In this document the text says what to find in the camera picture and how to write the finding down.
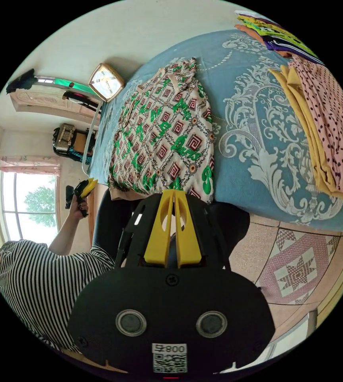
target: curtain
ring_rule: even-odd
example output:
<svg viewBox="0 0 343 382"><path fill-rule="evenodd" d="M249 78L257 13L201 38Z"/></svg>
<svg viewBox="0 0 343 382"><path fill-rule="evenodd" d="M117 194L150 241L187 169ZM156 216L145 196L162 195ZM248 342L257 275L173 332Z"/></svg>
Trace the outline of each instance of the curtain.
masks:
<svg viewBox="0 0 343 382"><path fill-rule="evenodd" d="M51 156L3 156L0 171L60 176L60 160Z"/></svg>

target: blue bedspread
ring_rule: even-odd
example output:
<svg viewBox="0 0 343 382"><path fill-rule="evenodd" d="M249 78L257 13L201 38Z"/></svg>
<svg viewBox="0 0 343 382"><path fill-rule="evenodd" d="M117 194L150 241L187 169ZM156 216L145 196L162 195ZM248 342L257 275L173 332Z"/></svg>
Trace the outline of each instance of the blue bedspread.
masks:
<svg viewBox="0 0 343 382"><path fill-rule="evenodd" d="M212 107L215 199L267 218L343 231L343 200L317 191L304 131L268 71L288 60L236 29L183 41L143 65L103 106L89 174L106 184L123 100L159 68L191 57Z"/></svg>

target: label sticker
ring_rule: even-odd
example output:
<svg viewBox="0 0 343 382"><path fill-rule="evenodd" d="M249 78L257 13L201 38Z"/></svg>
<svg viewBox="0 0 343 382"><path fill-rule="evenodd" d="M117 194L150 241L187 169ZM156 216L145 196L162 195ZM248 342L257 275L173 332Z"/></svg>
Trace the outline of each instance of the label sticker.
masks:
<svg viewBox="0 0 343 382"><path fill-rule="evenodd" d="M155 373L187 373L185 343L153 343L152 353Z"/></svg>

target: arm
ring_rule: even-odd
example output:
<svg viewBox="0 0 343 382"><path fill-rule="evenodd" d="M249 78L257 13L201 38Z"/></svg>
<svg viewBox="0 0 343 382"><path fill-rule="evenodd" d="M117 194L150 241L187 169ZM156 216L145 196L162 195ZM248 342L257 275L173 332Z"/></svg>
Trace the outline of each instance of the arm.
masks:
<svg viewBox="0 0 343 382"><path fill-rule="evenodd" d="M71 250L79 221L83 219L81 210L88 211L88 204L84 200L80 205L74 196L69 209L69 214L59 233L49 246L49 250L59 256L67 256Z"/></svg>

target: striped shirt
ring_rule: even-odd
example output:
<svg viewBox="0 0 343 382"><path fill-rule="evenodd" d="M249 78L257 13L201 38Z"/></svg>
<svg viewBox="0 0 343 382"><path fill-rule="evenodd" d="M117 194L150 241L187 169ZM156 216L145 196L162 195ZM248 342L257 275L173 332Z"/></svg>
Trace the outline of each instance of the striped shirt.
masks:
<svg viewBox="0 0 343 382"><path fill-rule="evenodd" d="M72 308L82 289L113 267L96 246L58 256L46 244L8 241L0 249L0 292L37 338L56 350L80 353L67 330Z"/></svg>

